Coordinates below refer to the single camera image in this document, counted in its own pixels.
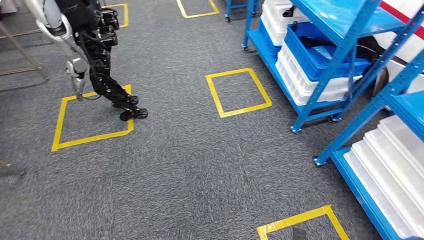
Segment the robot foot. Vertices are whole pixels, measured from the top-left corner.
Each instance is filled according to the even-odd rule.
[[[126,122],[130,119],[145,119],[149,113],[147,112],[147,109],[145,108],[137,108],[135,110],[126,110],[123,113],[120,114],[119,118]]]

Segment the yellow tape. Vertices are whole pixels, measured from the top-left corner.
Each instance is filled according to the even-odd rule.
[[[340,225],[340,222],[337,220],[336,216],[334,215],[333,210],[331,209],[331,205],[325,205],[304,213],[300,213],[288,218],[285,218],[283,220],[275,221],[272,223],[269,223],[267,225],[258,226],[256,228],[257,234],[259,235],[260,240],[268,240],[267,234],[293,226],[298,223],[302,223],[314,218],[318,218],[321,216],[327,215],[328,218],[331,221],[331,224],[334,226],[335,231],[337,232],[338,236],[341,240],[348,240],[348,235],[343,230],[342,225]]]
[[[119,25],[119,27],[120,28],[128,27],[128,25],[129,25],[128,3],[120,3],[120,4],[102,6],[102,8],[115,8],[115,7],[122,7],[123,8],[123,24]]]
[[[176,0],[176,4],[178,5],[178,8],[179,8],[179,11],[181,12],[181,15],[186,19],[192,19],[192,18],[197,18],[197,17],[219,14],[220,11],[218,10],[214,1],[213,0],[208,0],[208,1],[209,1],[210,6],[213,9],[213,12],[207,12],[207,13],[201,13],[201,14],[195,14],[195,15],[187,15],[186,10],[184,9],[183,4],[181,3],[181,0]]]
[[[224,112],[223,106],[221,105],[221,101],[220,101],[220,98],[218,97],[217,90],[215,89],[212,78],[217,78],[217,77],[222,77],[222,76],[227,76],[232,74],[246,73],[246,72],[249,73],[250,77],[253,79],[257,89],[259,90],[260,94],[265,100],[265,103],[249,106],[249,107],[244,107],[238,110]],[[264,109],[264,108],[271,107],[273,105],[273,103],[271,102],[271,99],[267,95],[267,92],[265,91],[264,87],[262,86],[255,72],[251,68],[242,68],[237,70],[224,71],[224,72],[206,75],[206,81],[207,81],[207,85],[209,86],[210,94],[212,95],[213,101],[215,102],[216,110],[218,111],[218,114],[221,118],[225,118],[225,117],[229,117],[229,116],[233,116],[237,114],[243,114],[247,112],[252,112],[259,109]]]
[[[131,94],[131,85],[126,85],[123,88],[126,90],[127,93]],[[96,94],[97,93],[95,93],[95,92],[89,92],[89,93],[83,94],[83,96],[84,97],[91,97],[91,96],[94,96]],[[105,134],[100,134],[100,135],[95,135],[95,136],[90,136],[90,137],[85,137],[85,138],[81,138],[81,139],[77,139],[77,140],[72,140],[72,141],[60,143],[61,134],[62,134],[62,125],[63,125],[64,118],[65,118],[65,111],[66,111],[67,102],[69,102],[71,100],[75,100],[75,99],[77,99],[77,96],[75,96],[75,95],[62,98],[62,101],[61,101],[61,104],[60,104],[60,109],[59,109],[59,115],[57,117],[56,130],[54,132],[53,143],[51,145],[51,151],[52,152],[55,152],[59,149],[63,149],[63,148],[67,148],[67,147],[71,147],[71,146],[75,146],[75,145],[80,145],[80,144],[85,144],[85,143],[89,143],[89,142],[94,142],[94,141],[98,141],[98,140],[122,137],[122,136],[125,136],[128,133],[130,133],[132,130],[134,130],[134,121],[132,119],[130,119],[126,122],[126,130],[111,132],[111,133],[105,133]]]

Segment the blue plastic bin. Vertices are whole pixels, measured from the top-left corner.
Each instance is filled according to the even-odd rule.
[[[273,41],[271,40],[271,37],[268,34],[267,29],[265,28],[264,24],[262,23],[262,20],[259,20],[258,29],[259,29],[259,32],[262,34],[263,39],[266,42],[266,45],[268,46],[271,57],[276,58],[278,52],[281,50],[281,46],[275,46],[273,44]]]
[[[317,81],[327,69],[336,47],[317,46],[306,49],[299,37],[306,36],[314,39],[329,39],[311,22],[298,23],[296,31],[293,31],[291,26],[292,24],[287,26],[287,34],[285,35],[284,42],[293,53],[309,80],[313,82]],[[364,58],[356,58],[353,69],[354,76],[361,75],[369,64],[370,62]],[[349,59],[346,57],[332,78],[348,76]]]

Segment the gray carpet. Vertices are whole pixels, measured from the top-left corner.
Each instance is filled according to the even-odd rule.
[[[28,171],[22,179],[1,172],[0,239],[257,240],[256,227],[327,204],[350,239],[379,239],[334,165],[311,162],[368,98],[342,122],[313,122],[292,134],[296,113],[259,56],[240,47],[245,10],[226,23],[224,1],[214,1],[221,14],[186,19],[175,0],[130,0],[112,76],[131,84],[149,117],[126,136],[56,152],[61,98],[73,94],[65,59],[41,34],[19,38],[50,82],[10,90],[42,79],[35,72],[0,78],[0,156]],[[182,2],[187,14],[212,11],[207,0]],[[4,20],[11,29],[13,17]],[[27,64],[6,39],[0,46],[2,70]],[[254,70],[272,106],[220,118],[205,76],[241,68]],[[245,74],[214,84],[225,111],[264,102]],[[72,101],[61,141],[124,130],[119,114],[105,99]],[[326,217],[294,227],[309,240],[338,238]],[[291,234],[289,227],[268,237]]]

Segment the blue shelving unit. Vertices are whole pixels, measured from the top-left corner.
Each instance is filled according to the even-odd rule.
[[[301,126],[307,121],[322,117],[329,117],[329,120],[332,122],[341,120],[341,116],[350,106],[350,102],[354,101],[360,95],[359,91],[363,91],[366,88],[358,88],[359,84],[353,87],[353,68],[350,67],[349,81],[352,84],[350,84],[351,87],[349,88],[349,92],[346,94],[342,103],[340,103],[340,101],[326,102],[324,104],[317,103],[321,93],[324,91],[328,82],[333,77],[334,72],[338,69],[338,66],[343,62],[346,56],[349,54],[351,56],[356,55],[356,42],[359,37],[390,31],[402,33],[401,36],[396,39],[396,44],[393,44],[392,47],[386,51],[386,55],[376,61],[371,70],[367,72],[368,74],[359,81],[365,85],[374,80],[375,75],[377,75],[386,62],[390,60],[399,47],[413,33],[411,29],[416,29],[418,26],[405,25],[394,16],[379,8],[378,5],[380,0],[292,0],[292,3],[299,8],[321,32],[337,45],[331,62],[320,76],[318,84],[306,105],[296,106],[286,86],[284,86],[284,82],[279,79],[280,77],[277,77],[278,73],[275,72],[275,68],[272,67],[272,61],[265,52],[266,48],[261,46],[264,44],[264,41],[259,39],[262,36],[256,34],[255,30],[250,30],[252,17],[249,14],[246,16],[244,38],[241,46],[247,50],[248,40],[251,40],[256,50],[258,50],[262,60],[298,114],[297,119],[290,129],[294,133],[299,133],[302,130]],[[255,0],[248,1],[248,13],[253,11],[254,4]],[[311,115],[312,110],[329,106],[334,106],[334,109],[323,110],[319,114]]]
[[[424,141],[424,91],[401,94],[423,70],[424,50],[421,50],[414,60],[392,82],[384,87],[318,156],[313,158],[313,162],[317,166],[325,164],[326,160],[331,158],[369,219],[385,240],[398,240],[400,237],[393,230],[344,158],[344,154],[349,151],[349,148],[341,147],[385,105],[388,105]],[[418,240],[422,238],[411,237],[409,239]]]
[[[246,8],[248,6],[247,3],[233,4],[232,0],[225,0],[225,3],[226,3],[225,21],[227,23],[230,22],[231,9]],[[259,0],[254,0],[253,10],[249,12],[249,13],[252,13],[253,16],[255,16],[258,13],[258,4],[259,4]]]

